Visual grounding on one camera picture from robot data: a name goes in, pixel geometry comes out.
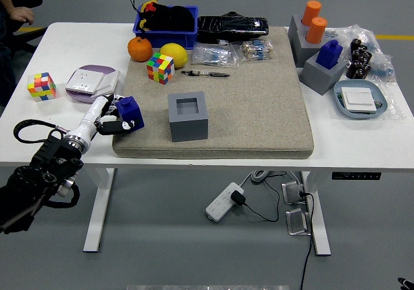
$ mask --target orange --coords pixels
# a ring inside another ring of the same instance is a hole
[[[137,36],[128,42],[128,53],[132,59],[144,62],[153,55],[153,46],[147,39]]]

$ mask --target lemon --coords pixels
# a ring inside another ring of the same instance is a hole
[[[174,68],[181,68],[188,61],[187,51],[176,43],[165,44],[161,47],[160,54],[172,57],[174,59]]]

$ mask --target pen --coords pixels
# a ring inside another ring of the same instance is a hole
[[[227,73],[220,73],[220,72],[210,72],[210,71],[181,71],[182,74],[188,76],[212,76],[214,78],[227,78],[230,74]]]

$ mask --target blue plastic basket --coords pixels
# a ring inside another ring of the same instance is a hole
[[[168,43],[176,43],[183,46],[185,49],[193,49],[194,42],[197,39],[197,20],[199,17],[199,8],[197,6],[184,6],[193,14],[194,17],[194,31],[145,31],[145,37],[151,42],[154,48],[161,48]],[[141,18],[136,14],[133,32],[136,36],[141,36],[142,32],[138,29]]]

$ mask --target person's hand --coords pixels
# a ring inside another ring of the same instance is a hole
[[[22,23],[33,24],[34,14],[30,8],[15,7],[10,13],[10,19],[21,21]]]

